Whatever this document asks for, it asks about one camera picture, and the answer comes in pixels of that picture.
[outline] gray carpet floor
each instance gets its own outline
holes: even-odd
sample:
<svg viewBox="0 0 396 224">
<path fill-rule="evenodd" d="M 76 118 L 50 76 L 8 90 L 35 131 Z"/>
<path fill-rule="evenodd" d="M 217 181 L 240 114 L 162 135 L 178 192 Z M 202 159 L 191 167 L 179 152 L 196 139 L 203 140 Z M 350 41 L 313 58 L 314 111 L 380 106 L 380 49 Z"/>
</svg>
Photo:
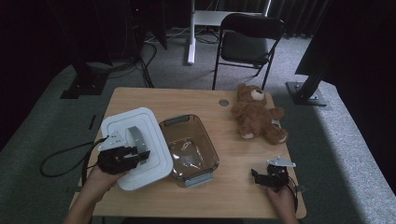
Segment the gray carpet floor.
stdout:
<svg viewBox="0 0 396 224">
<path fill-rule="evenodd" d="M 209 41 L 214 36 L 200 35 Z M 326 107 L 295 105 L 285 83 L 305 81 L 294 75 L 310 39 L 283 38 L 265 90 L 276 106 L 285 108 L 281 124 L 290 133 L 290 156 L 297 163 L 307 216 L 304 223 L 396 223 L 396 199 L 386 184 L 353 118 L 336 88 L 322 82 L 319 90 Z M 168 40 L 168 50 L 153 42 L 145 45 L 143 59 L 155 88 L 210 90 L 216 44 L 197 41 L 195 64 L 187 64 L 187 38 Z M 106 66 L 91 63 L 92 66 Z M 239 82 L 260 86 L 263 72 L 221 67 L 217 90 L 235 90 Z M 36 103 L 28 118 L 0 153 L 0 223 L 61 223 L 78 185 L 80 166 L 56 178 L 42 176 L 38 168 L 55 151 L 91 142 L 97 135 L 111 94 L 117 87 L 145 87 L 141 66 L 113 72 L 102 95 L 60 99 L 76 73 L 72 66 L 56 76 Z M 88 150 L 82 147 L 49 161 L 48 173 L 57 174 L 73 166 Z M 120 223 L 121 217 L 107 217 L 106 223 Z M 243 219 L 246 224 L 280 223 L 278 220 Z M 102 223 L 95 217 L 93 223 Z"/>
</svg>

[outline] black chair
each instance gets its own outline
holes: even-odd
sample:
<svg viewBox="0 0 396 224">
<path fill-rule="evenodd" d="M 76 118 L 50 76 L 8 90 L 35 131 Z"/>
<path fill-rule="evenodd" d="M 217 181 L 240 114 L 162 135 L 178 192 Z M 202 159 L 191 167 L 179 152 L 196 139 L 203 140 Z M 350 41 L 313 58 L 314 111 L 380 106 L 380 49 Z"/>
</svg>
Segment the black chair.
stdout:
<svg viewBox="0 0 396 224">
<path fill-rule="evenodd" d="M 280 19 L 242 13 L 227 15 L 221 22 L 219 30 L 212 90 L 216 86 L 219 64 L 258 69 L 254 77 L 258 76 L 262 68 L 268 64 L 262 83 L 263 90 L 274 59 L 276 45 L 283 33 L 283 21 Z M 267 39 L 274 40 L 272 47 L 267 44 Z"/>
</svg>

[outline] black metal base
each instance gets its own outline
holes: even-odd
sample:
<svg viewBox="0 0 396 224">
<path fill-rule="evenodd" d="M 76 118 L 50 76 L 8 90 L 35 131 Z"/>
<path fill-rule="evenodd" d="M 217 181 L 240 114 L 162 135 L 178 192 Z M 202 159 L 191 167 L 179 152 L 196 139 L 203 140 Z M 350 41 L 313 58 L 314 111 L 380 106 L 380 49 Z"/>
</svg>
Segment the black metal base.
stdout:
<svg viewBox="0 0 396 224">
<path fill-rule="evenodd" d="M 76 77 L 69 90 L 62 93 L 61 99 L 78 99 L 80 95 L 101 95 L 106 85 L 108 74 L 98 75 L 92 83 L 80 85 Z"/>
<path fill-rule="evenodd" d="M 319 105 L 326 106 L 327 102 L 323 99 L 319 90 L 316 90 L 315 93 L 309 99 L 301 99 L 297 92 L 304 85 L 303 82 L 287 82 L 286 86 L 288 87 L 289 93 L 293 102 L 296 105 Z"/>
</svg>

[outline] chair backrest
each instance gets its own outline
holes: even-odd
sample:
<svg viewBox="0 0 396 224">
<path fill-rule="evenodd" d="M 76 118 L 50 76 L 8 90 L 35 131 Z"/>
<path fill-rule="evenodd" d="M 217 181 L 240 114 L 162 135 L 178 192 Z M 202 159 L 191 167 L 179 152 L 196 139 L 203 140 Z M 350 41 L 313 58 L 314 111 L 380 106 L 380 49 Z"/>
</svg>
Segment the chair backrest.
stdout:
<svg viewBox="0 0 396 224">
<path fill-rule="evenodd" d="M 278 40 L 284 34 L 283 24 L 277 18 L 231 13 L 223 19 L 220 28 L 251 37 Z"/>
</svg>

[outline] brown teddy bear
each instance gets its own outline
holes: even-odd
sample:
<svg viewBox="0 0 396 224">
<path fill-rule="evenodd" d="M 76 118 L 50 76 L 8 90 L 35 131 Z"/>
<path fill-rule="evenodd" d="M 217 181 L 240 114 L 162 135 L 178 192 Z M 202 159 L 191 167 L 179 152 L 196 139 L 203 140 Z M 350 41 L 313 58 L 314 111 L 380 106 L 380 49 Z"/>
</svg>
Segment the brown teddy bear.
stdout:
<svg viewBox="0 0 396 224">
<path fill-rule="evenodd" d="M 263 136 L 272 144 L 284 143 L 288 133 L 275 123 L 282 119 L 282 108 L 265 107 L 265 93 L 256 86 L 238 85 L 237 103 L 231 112 L 239 122 L 239 134 L 246 139 Z"/>
</svg>

